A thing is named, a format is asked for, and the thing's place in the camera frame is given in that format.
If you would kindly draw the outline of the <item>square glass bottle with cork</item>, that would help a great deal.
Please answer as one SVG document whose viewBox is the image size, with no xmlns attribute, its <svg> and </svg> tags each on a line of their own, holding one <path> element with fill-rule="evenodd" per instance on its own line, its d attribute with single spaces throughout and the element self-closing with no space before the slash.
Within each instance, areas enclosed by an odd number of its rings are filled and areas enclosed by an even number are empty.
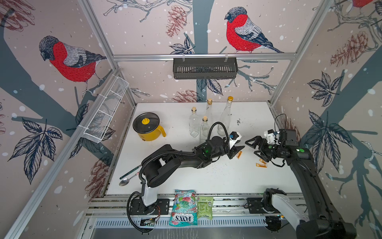
<svg viewBox="0 0 382 239">
<path fill-rule="evenodd" d="M 196 107 L 192 107 L 192 114 L 189 117 L 189 133 L 192 137 L 197 137 L 200 134 L 200 123 Z"/>
</svg>

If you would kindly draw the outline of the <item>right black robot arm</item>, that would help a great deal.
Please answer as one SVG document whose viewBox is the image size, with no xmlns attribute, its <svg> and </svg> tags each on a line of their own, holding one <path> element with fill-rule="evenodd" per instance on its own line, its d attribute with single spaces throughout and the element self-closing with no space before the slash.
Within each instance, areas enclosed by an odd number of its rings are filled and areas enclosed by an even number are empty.
<svg viewBox="0 0 382 239">
<path fill-rule="evenodd" d="M 294 173 L 306 204 L 306 210 L 301 211 L 283 190 L 268 188 L 262 201 L 265 211 L 279 211 L 298 239 L 356 238 L 356 228 L 346 223 L 335 209 L 319 179 L 312 153 L 300 146 L 295 130 L 268 130 L 245 143 L 265 162 L 281 158 L 283 165 L 288 165 Z"/>
</svg>

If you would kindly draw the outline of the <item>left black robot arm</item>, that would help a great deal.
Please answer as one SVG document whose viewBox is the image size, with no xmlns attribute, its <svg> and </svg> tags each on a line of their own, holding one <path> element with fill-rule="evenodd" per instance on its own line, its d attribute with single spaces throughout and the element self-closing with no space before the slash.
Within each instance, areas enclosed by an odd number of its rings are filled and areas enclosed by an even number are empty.
<svg viewBox="0 0 382 239">
<path fill-rule="evenodd" d="M 192 151 L 179 151 L 166 144 L 147 156 L 141 162 L 141 169 L 138 177 L 141 181 L 141 191 L 133 192 L 126 204 L 126 213 L 132 226 L 141 232 L 149 234 L 153 229 L 142 228 L 133 222 L 130 214 L 130 204 L 137 201 L 141 206 L 138 212 L 149 215 L 161 208 L 158 206 L 158 193 L 156 188 L 162 185 L 179 168 L 201 169 L 217 162 L 222 156 L 229 159 L 235 157 L 244 146 L 236 146 L 242 136 L 233 131 L 228 133 L 226 127 L 221 122 L 215 122 L 208 133 L 208 137 L 201 145 L 194 147 Z"/>
</svg>

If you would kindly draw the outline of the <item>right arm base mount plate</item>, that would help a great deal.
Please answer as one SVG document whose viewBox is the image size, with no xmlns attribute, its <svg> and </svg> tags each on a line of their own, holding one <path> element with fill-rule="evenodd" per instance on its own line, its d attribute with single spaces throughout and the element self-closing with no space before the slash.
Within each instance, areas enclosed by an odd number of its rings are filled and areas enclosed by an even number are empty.
<svg viewBox="0 0 382 239">
<path fill-rule="evenodd" d="M 248 209 L 249 214 L 281 214 L 281 212 L 276 209 L 265 209 L 263 206 L 263 198 L 247 198 L 246 200 L 247 202 L 244 205 L 244 208 Z"/>
</svg>

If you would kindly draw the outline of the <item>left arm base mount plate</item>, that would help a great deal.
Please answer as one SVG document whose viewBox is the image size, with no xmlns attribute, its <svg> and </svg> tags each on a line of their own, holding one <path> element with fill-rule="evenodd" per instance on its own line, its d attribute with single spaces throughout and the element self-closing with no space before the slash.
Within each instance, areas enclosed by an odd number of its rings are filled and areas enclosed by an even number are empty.
<svg viewBox="0 0 382 239">
<path fill-rule="evenodd" d="M 154 204 L 145 206 L 141 199 L 133 199 L 127 206 L 130 215 L 168 215 L 169 199 L 158 199 Z"/>
</svg>

